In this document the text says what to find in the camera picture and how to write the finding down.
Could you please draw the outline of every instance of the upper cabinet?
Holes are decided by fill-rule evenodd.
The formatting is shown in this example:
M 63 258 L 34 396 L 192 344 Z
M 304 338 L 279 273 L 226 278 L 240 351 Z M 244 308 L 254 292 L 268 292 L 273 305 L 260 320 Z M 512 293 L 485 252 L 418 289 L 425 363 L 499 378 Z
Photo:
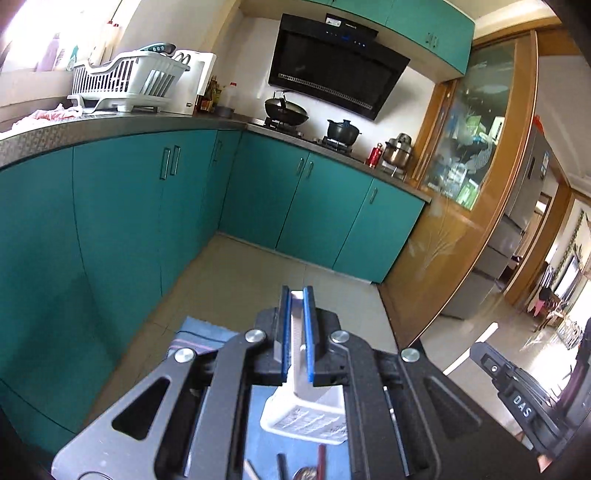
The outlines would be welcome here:
M 435 83 L 466 73 L 474 36 L 474 21 L 445 0 L 242 0 L 240 8 L 275 20 L 288 12 L 323 22 L 331 13 L 374 28 L 379 43 Z
M 324 0 L 319 3 L 359 15 L 380 25 L 386 25 L 392 7 L 392 0 Z
M 394 0 L 385 25 L 466 73 L 474 22 L 444 0 Z

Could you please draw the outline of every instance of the white appliance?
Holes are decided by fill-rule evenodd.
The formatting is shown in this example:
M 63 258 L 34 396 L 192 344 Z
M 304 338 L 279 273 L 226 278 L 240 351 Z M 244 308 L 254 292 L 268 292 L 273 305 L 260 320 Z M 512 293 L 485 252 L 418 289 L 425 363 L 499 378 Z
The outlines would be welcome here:
M 170 101 L 161 110 L 169 113 L 192 115 L 197 95 L 203 95 L 212 75 L 216 61 L 213 53 L 201 53 L 194 50 L 176 50 L 173 59 L 189 65 L 174 87 Z

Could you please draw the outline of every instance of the glass panel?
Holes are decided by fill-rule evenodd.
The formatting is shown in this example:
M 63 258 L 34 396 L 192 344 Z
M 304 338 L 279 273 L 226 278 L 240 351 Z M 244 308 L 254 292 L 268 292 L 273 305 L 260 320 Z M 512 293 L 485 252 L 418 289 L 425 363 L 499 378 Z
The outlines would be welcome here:
M 423 185 L 472 210 L 501 137 L 515 41 L 474 51 L 458 83 Z

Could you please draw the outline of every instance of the cloth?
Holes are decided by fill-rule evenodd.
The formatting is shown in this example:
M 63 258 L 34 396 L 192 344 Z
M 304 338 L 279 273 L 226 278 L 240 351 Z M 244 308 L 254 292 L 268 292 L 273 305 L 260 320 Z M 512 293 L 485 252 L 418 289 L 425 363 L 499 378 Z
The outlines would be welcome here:
M 187 317 L 170 343 L 167 356 L 183 347 L 193 348 L 197 353 L 216 350 L 234 335 L 237 333 L 224 327 Z M 292 478 L 302 467 L 316 466 L 318 461 L 317 443 L 290 439 L 261 428 L 262 410 L 273 393 L 275 387 L 254 385 L 248 412 L 244 458 L 250 461 L 261 480 L 277 480 L 278 453 L 285 453 L 288 478 Z M 350 476 L 348 443 L 327 445 L 326 480 L 348 480 Z M 246 472 L 243 480 L 250 480 Z
M 64 108 L 60 103 L 53 110 L 35 110 L 31 115 L 12 124 L 11 132 L 26 132 L 34 128 L 43 127 L 55 120 L 62 120 L 64 118 L 77 118 L 82 115 L 82 109 L 79 107 Z

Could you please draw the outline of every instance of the red bottle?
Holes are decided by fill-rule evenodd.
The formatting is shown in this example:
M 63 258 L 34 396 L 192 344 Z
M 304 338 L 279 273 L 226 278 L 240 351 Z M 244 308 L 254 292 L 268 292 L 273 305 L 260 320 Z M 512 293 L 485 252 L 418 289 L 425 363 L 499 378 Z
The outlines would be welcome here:
M 368 159 L 365 161 L 366 165 L 369 165 L 370 168 L 375 168 L 379 162 L 380 157 L 382 156 L 383 146 L 381 143 L 378 144 L 377 147 L 373 147 Z

